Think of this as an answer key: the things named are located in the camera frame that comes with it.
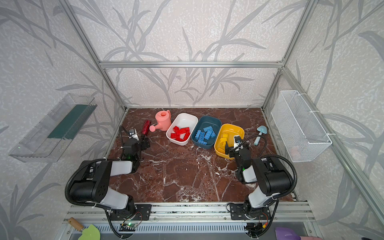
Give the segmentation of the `red square lego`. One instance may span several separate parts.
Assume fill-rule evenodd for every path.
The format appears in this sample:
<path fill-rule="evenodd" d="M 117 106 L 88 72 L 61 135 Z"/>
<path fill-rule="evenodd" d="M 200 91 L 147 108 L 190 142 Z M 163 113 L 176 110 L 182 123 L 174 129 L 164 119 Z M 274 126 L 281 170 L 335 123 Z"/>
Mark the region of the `red square lego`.
<path fill-rule="evenodd" d="M 180 128 L 179 128 L 179 127 L 177 127 L 177 126 L 175 126 L 175 127 L 173 128 L 173 131 L 174 131 L 175 133 L 178 133 L 178 132 L 179 132 L 179 130 L 180 130 Z"/>

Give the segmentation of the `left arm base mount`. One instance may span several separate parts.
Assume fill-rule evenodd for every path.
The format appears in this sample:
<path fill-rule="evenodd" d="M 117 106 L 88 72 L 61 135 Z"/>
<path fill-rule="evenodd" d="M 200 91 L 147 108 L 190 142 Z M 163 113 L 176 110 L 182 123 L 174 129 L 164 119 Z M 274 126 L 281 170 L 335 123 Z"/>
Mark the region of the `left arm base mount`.
<path fill-rule="evenodd" d="M 136 204 L 135 209 L 128 210 L 113 210 L 110 213 L 110 219 L 112 221 L 148 221 L 150 219 L 151 204 Z"/>

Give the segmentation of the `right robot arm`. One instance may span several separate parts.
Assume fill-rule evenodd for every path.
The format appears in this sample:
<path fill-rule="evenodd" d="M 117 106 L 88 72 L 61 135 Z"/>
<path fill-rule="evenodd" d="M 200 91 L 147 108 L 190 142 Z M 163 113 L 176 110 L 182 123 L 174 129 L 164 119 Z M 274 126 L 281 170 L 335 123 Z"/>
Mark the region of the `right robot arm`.
<path fill-rule="evenodd" d="M 296 187 L 298 177 L 294 166 L 279 155 L 253 159 L 249 144 L 241 140 L 236 140 L 233 147 L 226 144 L 225 153 L 235 159 L 236 177 L 242 184 L 258 184 L 243 204 L 229 204 L 231 219 L 268 220 L 271 217 L 269 206 Z"/>

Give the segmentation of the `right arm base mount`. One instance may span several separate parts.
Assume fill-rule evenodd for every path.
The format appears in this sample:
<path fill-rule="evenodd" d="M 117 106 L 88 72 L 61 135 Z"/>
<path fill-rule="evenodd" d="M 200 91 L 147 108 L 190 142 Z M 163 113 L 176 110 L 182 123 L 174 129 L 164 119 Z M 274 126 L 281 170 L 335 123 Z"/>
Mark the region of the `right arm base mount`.
<path fill-rule="evenodd" d="M 269 221 L 271 219 L 271 211 L 268 207 L 251 208 L 245 203 L 228 203 L 226 208 L 231 214 L 231 220 Z"/>

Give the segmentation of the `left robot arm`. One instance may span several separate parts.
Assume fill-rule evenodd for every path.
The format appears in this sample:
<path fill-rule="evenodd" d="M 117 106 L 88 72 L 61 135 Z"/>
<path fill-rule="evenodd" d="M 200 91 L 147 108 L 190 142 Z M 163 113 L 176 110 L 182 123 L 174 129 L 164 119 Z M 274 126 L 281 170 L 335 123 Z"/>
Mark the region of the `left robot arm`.
<path fill-rule="evenodd" d="M 110 178 L 135 173 L 140 166 L 141 152 L 149 147 L 146 137 L 142 140 L 130 138 L 123 143 L 124 160 L 103 158 L 82 162 L 66 184 L 67 201 L 77 206 L 135 213 L 133 197 L 110 188 Z"/>

